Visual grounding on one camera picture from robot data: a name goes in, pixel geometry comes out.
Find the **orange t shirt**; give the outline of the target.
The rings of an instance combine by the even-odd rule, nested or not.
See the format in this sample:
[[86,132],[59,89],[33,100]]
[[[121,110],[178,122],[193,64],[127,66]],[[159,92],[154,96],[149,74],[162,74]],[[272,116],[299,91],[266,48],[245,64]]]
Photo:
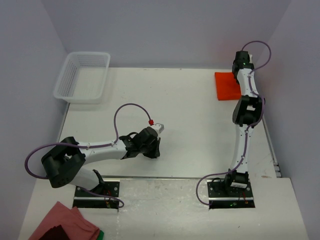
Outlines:
[[236,82],[232,72],[215,72],[214,79],[219,101],[233,101],[241,98],[240,85]]

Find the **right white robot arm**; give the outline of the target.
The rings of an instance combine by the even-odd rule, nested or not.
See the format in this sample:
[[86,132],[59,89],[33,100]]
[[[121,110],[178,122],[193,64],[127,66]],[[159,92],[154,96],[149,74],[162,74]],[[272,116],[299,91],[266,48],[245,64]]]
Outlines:
[[224,178],[223,191],[233,197],[250,183],[248,155],[255,126],[261,121],[265,100],[258,93],[254,79],[252,56],[244,50],[235,54],[232,73],[240,86],[240,99],[232,114],[236,137],[233,159]]

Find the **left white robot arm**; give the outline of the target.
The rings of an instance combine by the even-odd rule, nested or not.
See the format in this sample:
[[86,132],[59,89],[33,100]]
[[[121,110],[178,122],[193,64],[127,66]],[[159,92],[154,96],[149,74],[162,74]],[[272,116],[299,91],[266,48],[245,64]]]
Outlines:
[[53,188],[74,185],[97,197],[103,193],[104,184],[97,170],[88,170],[83,165],[104,161],[135,158],[139,154],[150,159],[160,156],[160,134],[164,125],[156,123],[131,137],[120,136],[116,143],[99,142],[98,146],[87,143],[80,148],[74,137],[67,137],[45,154],[41,163]]

